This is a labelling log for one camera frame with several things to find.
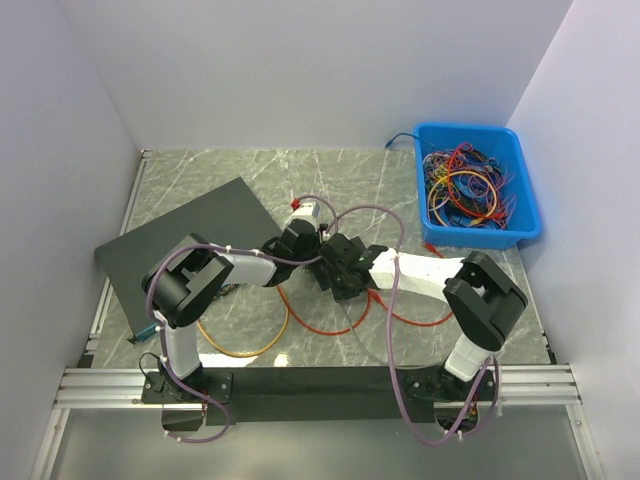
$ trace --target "white wall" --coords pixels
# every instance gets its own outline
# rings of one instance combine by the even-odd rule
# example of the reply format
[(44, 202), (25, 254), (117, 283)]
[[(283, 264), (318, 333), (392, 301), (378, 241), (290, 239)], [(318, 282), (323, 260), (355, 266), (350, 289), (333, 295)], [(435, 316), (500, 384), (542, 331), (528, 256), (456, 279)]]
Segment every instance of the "white wall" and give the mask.
[(509, 126), (544, 216), (523, 251), (610, 479), (640, 477), (640, 3), (575, 0)]
[(53, 0), (0, 14), (0, 477), (27, 478), (77, 362), (139, 153)]
[(504, 125), (571, 0), (60, 0), (144, 148)]

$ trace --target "blue bin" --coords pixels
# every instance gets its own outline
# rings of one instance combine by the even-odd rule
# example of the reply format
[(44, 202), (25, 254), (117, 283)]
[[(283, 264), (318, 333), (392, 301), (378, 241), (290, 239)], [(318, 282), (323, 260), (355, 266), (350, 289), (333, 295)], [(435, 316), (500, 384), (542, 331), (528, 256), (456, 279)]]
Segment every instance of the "blue bin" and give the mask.
[[(416, 173), (422, 238), (425, 242), (452, 247), (504, 250), (514, 246), (519, 240), (534, 238), (540, 234), (540, 214), (520, 141), (515, 132), (504, 127), (484, 125), (420, 123), (414, 128), (413, 134), (420, 138), (415, 140)], [(470, 143), (487, 156), (494, 157), (503, 169), (515, 174), (513, 180), (502, 189), (505, 195), (516, 195), (516, 207), (507, 230), (443, 227), (429, 222), (427, 218), (427, 193), (422, 160), (433, 151), (430, 144), (445, 150), (454, 149), (464, 142)]]

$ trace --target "metal frame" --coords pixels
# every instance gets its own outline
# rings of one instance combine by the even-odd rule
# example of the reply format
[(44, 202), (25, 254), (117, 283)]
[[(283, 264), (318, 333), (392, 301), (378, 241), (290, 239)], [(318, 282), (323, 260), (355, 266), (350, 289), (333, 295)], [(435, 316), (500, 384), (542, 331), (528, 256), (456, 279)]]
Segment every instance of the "metal frame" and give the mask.
[[(151, 157), (150, 150), (141, 152), (140, 166), (129, 197), (120, 235), (129, 226), (138, 196), (142, 175)], [(113, 289), (108, 280), (100, 295), (91, 334), (85, 349), (95, 352)], [(582, 407), (582, 400), (569, 365), (521, 365), (500, 367), (502, 375), (501, 403), (511, 406), (566, 405), (571, 428), (587, 478), (605, 479), (604, 470)], [(32, 480), (48, 480), (53, 471), (58, 449), (69, 414), (73, 409), (201, 409), (200, 404), (145, 405), (141, 393), (144, 377), (136, 369), (92, 370), (68, 368), (62, 377), (36, 457)], [(438, 407), (460, 407), (461, 403), (437, 404)]]

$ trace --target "robotic arm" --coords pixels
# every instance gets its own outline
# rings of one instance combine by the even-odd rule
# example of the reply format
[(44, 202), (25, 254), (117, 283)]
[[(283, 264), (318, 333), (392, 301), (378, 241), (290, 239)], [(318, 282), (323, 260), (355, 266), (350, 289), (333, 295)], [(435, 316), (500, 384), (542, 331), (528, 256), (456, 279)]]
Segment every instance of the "robotic arm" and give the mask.
[[(322, 289), (331, 288), (338, 302), (353, 298), (367, 288), (390, 289), (397, 252), (381, 245), (365, 247), (358, 238), (317, 226), (317, 205), (299, 206), (282, 236), (255, 250), (256, 256), (191, 250), (178, 256), (162, 273), (153, 299), (165, 322), (167, 353), (175, 374), (185, 384), (201, 387), (202, 365), (196, 345), (196, 320), (216, 292), (226, 284), (265, 287), (287, 280), (295, 266), (258, 256), (259, 252), (286, 260), (303, 261), (320, 256), (312, 272)], [(197, 235), (186, 237), (177, 247), (207, 243)], [(443, 369), (469, 383), (486, 358), (499, 351), (527, 305), (524, 293), (486, 254), (471, 253), (466, 259), (439, 259), (399, 254), (399, 289), (447, 301), (463, 331)], [(143, 280), (148, 290), (158, 273), (157, 265)]]

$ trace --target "marble table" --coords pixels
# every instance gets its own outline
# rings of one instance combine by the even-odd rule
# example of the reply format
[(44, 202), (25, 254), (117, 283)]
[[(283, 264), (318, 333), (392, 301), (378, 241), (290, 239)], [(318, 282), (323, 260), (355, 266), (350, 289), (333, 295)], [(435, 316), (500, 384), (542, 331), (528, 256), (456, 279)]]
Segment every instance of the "marble table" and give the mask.
[[(430, 255), (421, 245), (420, 221), (412, 150), (180, 150), (154, 151), (143, 160), (141, 180), (127, 230), (136, 228), (237, 176), (241, 176), (278, 224), (290, 214), (295, 196), (315, 193), (328, 198), (338, 211), (374, 203), (393, 209), (405, 222), (403, 251)], [(329, 220), (326, 209), (321, 220)], [(341, 225), (347, 235), (359, 235), (365, 244), (395, 244), (398, 227), (385, 214), (354, 213)], [(441, 248), (447, 257), (465, 256), (469, 250)], [(529, 296), (529, 306), (516, 325), (500, 359), (505, 364), (548, 364), (547, 342), (517, 248), (487, 251)], [(343, 307), (330, 292), (321, 292), (311, 274), (298, 269), (283, 284), (295, 311), (307, 323), (323, 330), (348, 326)], [(382, 293), (388, 300), (388, 294)], [(365, 298), (346, 306), (353, 320)], [(433, 321), (448, 311), (435, 299), (401, 292), (396, 312), (416, 321)], [(215, 302), (202, 318), (204, 328), (223, 347), (249, 352), (262, 348), (278, 332), (285, 314), (275, 289), (243, 286)], [(386, 358), (385, 312), (373, 304), (358, 327), (366, 347)], [(393, 325), (395, 356), (399, 364), (429, 365), (443, 361), (460, 335), (455, 319), (433, 328), (399, 321)], [(126, 317), (116, 295), (104, 309), (100, 340), (93, 368), (132, 368), (145, 351), (159, 353), (158, 338), (131, 345)], [(305, 330), (293, 318), (280, 341), (265, 354), (229, 359), (200, 335), (198, 348), (205, 364), (220, 366), (352, 366), (375, 363), (360, 349), (352, 333), (326, 337)]]

